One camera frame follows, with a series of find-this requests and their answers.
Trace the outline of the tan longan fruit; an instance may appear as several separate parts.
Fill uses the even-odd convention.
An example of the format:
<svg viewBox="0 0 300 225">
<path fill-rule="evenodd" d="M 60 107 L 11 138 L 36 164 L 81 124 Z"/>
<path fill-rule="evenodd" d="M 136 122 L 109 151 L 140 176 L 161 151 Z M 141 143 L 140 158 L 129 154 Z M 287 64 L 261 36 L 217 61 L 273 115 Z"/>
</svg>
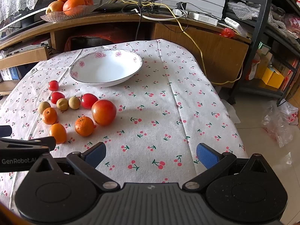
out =
<svg viewBox="0 0 300 225">
<path fill-rule="evenodd" d="M 80 108 L 81 101 L 78 97 L 71 97 L 68 101 L 69 107 L 73 110 L 77 110 Z"/>
<path fill-rule="evenodd" d="M 61 98 L 61 99 L 57 100 L 56 106 L 59 110 L 66 111 L 69 107 L 69 101 L 65 98 Z"/>
<path fill-rule="evenodd" d="M 38 112 L 39 114 L 43 114 L 44 110 L 47 108 L 50 108 L 51 105 L 48 102 L 40 102 L 38 106 Z"/>
</svg>

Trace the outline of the yellow box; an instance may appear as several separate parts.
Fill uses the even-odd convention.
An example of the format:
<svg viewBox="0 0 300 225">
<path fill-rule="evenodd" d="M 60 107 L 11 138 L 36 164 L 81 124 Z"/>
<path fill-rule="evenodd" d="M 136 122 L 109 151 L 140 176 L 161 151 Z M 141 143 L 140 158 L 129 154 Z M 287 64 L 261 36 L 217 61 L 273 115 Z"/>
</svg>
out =
<svg viewBox="0 0 300 225">
<path fill-rule="evenodd" d="M 279 89 L 283 80 L 284 76 L 274 67 L 267 67 L 264 75 L 262 76 L 262 81 L 266 85 L 276 89 Z"/>
</svg>

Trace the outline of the large red tomato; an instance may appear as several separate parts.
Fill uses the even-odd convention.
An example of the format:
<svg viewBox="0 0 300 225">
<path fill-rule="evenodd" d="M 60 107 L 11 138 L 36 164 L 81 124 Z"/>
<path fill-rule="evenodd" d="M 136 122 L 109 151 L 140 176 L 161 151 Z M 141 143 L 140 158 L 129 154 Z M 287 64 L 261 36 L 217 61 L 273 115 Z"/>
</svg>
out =
<svg viewBox="0 0 300 225">
<path fill-rule="evenodd" d="M 109 100 L 98 100 L 91 108 L 94 121 L 100 126 L 110 125 L 116 117 L 116 106 Z"/>
</svg>

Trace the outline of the oval orange kumquat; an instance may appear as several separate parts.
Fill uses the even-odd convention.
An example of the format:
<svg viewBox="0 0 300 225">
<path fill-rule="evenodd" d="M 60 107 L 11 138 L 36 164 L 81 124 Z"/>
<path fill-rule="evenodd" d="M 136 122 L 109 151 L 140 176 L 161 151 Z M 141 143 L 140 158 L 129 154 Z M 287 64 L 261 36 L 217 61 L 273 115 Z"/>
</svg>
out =
<svg viewBox="0 0 300 225">
<path fill-rule="evenodd" d="M 66 129 L 60 123 L 55 123 L 50 127 L 49 135 L 55 138 L 56 144 L 63 144 L 67 140 Z"/>
</svg>

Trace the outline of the large orange front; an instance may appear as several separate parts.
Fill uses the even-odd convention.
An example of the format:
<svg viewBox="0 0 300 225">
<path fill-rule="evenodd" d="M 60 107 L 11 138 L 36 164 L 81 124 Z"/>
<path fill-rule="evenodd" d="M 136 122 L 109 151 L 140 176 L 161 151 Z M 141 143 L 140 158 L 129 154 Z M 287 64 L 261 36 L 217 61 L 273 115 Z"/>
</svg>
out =
<svg viewBox="0 0 300 225">
<path fill-rule="evenodd" d="M 85 6 L 84 0 L 67 0 L 63 6 L 63 12 L 71 16 L 75 13 L 74 8 L 77 6 Z"/>
</svg>

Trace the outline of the red plastic item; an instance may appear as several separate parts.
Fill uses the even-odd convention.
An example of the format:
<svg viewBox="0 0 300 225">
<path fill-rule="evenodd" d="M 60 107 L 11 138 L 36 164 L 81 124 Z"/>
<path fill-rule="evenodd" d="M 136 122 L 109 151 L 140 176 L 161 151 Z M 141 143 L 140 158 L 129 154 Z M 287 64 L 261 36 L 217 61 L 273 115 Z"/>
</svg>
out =
<svg viewBox="0 0 300 225">
<path fill-rule="evenodd" d="M 228 27 L 225 27 L 221 31 L 220 35 L 223 36 L 223 37 L 226 37 L 226 38 L 233 38 L 236 35 L 236 33 L 235 33 L 234 30 L 232 30 L 232 29 L 230 29 Z"/>
</svg>

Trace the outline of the yellow red apple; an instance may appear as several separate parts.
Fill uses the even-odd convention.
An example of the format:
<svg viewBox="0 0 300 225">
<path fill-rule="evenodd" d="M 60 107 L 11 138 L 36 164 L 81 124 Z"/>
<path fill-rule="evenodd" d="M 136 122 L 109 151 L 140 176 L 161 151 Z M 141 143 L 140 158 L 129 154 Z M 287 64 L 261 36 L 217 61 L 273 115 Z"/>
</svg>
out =
<svg viewBox="0 0 300 225">
<path fill-rule="evenodd" d="M 63 1 L 53 1 L 50 3 L 45 11 L 45 14 L 51 12 L 62 12 L 63 11 L 64 2 Z"/>
</svg>

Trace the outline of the small mandarin orange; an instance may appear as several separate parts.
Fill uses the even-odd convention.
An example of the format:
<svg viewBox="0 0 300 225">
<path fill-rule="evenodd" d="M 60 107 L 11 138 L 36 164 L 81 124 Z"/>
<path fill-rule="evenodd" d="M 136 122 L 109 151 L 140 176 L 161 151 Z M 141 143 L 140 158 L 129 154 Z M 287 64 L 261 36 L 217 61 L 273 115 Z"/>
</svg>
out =
<svg viewBox="0 0 300 225">
<path fill-rule="evenodd" d="M 42 120 L 46 125 L 53 125 L 57 121 L 57 112 L 54 108 L 48 107 L 42 113 Z"/>
<path fill-rule="evenodd" d="M 81 116 L 75 122 L 75 131 L 82 137 L 90 136 L 96 128 L 93 120 L 87 116 Z"/>
</svg>

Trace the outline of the wooden TV cabinet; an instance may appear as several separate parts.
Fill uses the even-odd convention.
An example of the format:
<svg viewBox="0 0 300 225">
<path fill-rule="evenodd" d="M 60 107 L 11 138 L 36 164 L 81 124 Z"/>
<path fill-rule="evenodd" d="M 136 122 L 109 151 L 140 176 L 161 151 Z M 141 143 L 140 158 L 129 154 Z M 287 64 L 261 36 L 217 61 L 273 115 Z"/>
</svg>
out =
<svg viewBox="0 0 300 225">
<path fill-rule="evenodd" d="M 208 79 L 231 88 L 246 57 L 251 41 L 239 34 L 220 35 L 223 29 L 191 19 L 157 22 L 124 13 L 92 14 L 62 22 L 46 22 L 1 41 L 1 49 L 46 35 L 52 48 L 63 52 L 67 41 L 78 36 L 103 35 L 112 43 L 164 39 L 190 51 Z"/>
</svg>

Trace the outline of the white floral porcelain bowl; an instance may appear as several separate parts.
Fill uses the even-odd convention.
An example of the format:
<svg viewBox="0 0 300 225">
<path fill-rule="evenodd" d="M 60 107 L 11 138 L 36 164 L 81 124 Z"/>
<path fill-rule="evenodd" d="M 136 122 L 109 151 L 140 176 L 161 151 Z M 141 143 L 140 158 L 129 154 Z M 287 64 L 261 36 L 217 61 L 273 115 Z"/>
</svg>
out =
<svg viewBox="0 0 300 225">
<path fill-rule="evenodd" d="M 129 50 L 105 49 L 84 55 L 70 66 L 70 76 L 90 86 L 111 87 L 129 80 L 143 65 Z"/>
</svg>

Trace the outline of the cherry print tablecloth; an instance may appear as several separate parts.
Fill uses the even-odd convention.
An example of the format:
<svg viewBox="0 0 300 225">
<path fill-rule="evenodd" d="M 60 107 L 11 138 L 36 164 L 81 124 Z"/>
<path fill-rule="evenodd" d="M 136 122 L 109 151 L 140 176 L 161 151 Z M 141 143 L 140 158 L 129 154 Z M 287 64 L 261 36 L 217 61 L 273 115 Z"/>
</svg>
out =
<svg viewBox="0 0 300 225">
<path fill-rule="evenodd" d="M 1 124 L 11 126 L 11 138 L 28 140 L 49 134 L 38 105 L 49 99 L 48 82 L 56 80 L 67 98 L 89 93 L 110 100 L 116 106 L 116 118 L 111 125 L 96 126 L 92 135 L 82 137 L 75 132 L 75 121 L 91 117 L 91 111 L 58 111 L 57 120 L 67 139 L 52 155 L 65 157 L 103 142 L 107 154 L 98 170 L 120 184 L 183 184 L 205 170 L 196 154 L 199 143 L 220 153 L 247 157 L 225 106 L 187 49 L 165 40 L 121 43 L 109 49 L 115 55 L 123 50 L 137 53 L 143 61 L 141 70 L 122 84 L 100 88 L 76 82 L 70 67 L 88 54 L 102 59 L 104 47 L 66 52 L 39 62 L 1 106 Z"/>
</svg>

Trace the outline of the red cherry tomato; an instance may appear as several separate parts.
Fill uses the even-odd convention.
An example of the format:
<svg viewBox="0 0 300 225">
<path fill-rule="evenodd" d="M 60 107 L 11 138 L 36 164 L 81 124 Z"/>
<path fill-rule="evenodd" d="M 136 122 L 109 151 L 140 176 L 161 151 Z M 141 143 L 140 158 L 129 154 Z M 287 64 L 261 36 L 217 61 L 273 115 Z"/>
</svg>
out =
<svg viewBox="0 0 300 225">
<path fill-rule="evenodd" d="M 55 104 L 57 103 L 58 100 L 60 99 L 64 99 L 65 96 L 64 94 L 62 94 L 61 92 L 53 92 L 51 95 L 50 95 L 50 102 L 52 104 Z"/>
<path fill-rule="evenodd" d="M 81 105 L 85 109 L 91 109 L 93 104 L 98 101 L 98 98 L 93 94 L 83 94 L 81 96 Z"/>
<path fill-rule="evenodd" d="M 59 88 L 59 83 L 56 80 L 52 80 L 48 83 L 48 89 L 52 92 L 57 91 Z"/>
</svg>

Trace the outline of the orange fruit behind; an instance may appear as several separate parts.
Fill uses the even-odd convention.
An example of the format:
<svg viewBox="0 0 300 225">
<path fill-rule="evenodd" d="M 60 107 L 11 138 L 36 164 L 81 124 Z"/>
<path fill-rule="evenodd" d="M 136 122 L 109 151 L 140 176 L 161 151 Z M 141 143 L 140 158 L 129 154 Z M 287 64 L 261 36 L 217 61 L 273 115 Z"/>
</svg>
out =
<svg viewBox="0 0 300 225">
<path fill-rule="evenodd" d="M 86 6 L 91 6 L 94 4 L 93 0 L 84 0 Z"/>
</svg>

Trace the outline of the glass fruit dish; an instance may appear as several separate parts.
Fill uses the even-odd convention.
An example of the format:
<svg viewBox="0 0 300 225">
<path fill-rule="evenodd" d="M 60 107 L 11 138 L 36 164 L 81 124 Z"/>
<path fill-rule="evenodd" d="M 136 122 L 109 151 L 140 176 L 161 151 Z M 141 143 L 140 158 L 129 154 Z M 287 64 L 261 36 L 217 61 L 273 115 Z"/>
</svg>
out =
<svg viewBox="0 0 300 225">
<path fill-rule="evenodd" d="M 98 7 L 99 7 L 98 4 L 88 5 L 88 6 L 77 6 L 67 11 L 50 12 L 46 15 L 41 16 L 41 19 L 46 22 L 67 21 L 70 19 L 80 18 L 80 17 L 84 17 L 85 15 L 89 15 Z"/>
</svg>

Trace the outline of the black router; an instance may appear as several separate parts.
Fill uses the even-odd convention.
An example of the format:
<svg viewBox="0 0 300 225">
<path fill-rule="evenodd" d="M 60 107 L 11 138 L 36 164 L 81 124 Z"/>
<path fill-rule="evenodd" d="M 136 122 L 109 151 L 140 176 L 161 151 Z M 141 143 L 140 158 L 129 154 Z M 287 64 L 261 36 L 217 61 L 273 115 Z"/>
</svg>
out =
<svg viewBox="0 0 300 225">
<path fill-rule="evenodd" d="M 93 10 L 97 13 L 122 13 L 122 12 L 135 12 L 135 9 L 139 11 L 143 6 L 150 3 L 155 3 L 161 0 L 109 0 L 103 2 L 100 0 L 100 4 L 96 5 L 96 8 Z"/>
</svg>

